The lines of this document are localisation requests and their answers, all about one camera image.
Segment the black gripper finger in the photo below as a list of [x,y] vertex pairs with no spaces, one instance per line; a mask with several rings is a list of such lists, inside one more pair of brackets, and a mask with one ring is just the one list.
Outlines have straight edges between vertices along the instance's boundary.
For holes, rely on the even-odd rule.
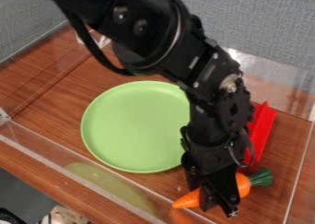
[[203,183],[199,188],[199,208],[203,212],[207,212],[216,205],[216,191],[209,183]]
[[240,195],[236,183],[236,167],[228,166],[223,170],[207,175],[203,183],[209,183],[216,191],[217,206],[228,218],[237,215],[237,205],[240,203]]

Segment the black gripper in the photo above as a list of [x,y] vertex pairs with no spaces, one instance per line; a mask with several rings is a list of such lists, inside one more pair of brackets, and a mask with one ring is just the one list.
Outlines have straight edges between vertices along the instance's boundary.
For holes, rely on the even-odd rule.
[[251,165],[255,149],[247,124],[255,109],[233,61],[204,66],[180,88],[189,103],[189,121],[181,128],[181,166],[188,187],[195,189],[213,172]]

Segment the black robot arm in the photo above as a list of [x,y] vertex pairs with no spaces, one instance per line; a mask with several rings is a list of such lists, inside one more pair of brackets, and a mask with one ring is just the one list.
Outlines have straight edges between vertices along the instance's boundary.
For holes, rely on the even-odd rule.
[[97,61],[124,76],[157,74],[189,102],[181,166],[201,210],[239,213],[236,170],[256,156],[247,125],[255,107],[239,63],[208,38],[181,0],[50,0]]

